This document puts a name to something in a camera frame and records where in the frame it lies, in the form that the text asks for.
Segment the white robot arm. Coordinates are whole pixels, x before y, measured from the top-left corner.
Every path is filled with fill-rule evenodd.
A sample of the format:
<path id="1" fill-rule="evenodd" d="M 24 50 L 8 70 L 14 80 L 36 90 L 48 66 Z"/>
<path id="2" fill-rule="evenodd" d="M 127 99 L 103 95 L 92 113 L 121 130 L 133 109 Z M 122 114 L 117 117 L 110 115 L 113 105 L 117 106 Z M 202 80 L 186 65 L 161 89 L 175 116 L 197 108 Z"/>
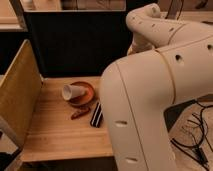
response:
<path id="1" fill-rule="evenodd" d="M 178 171 L 164 111 L 213 93 L 213 26 L 164 19 L 157 4 L 126 16 L 132 51 L 111 63 L 100 102 L 119 171 Z"/>

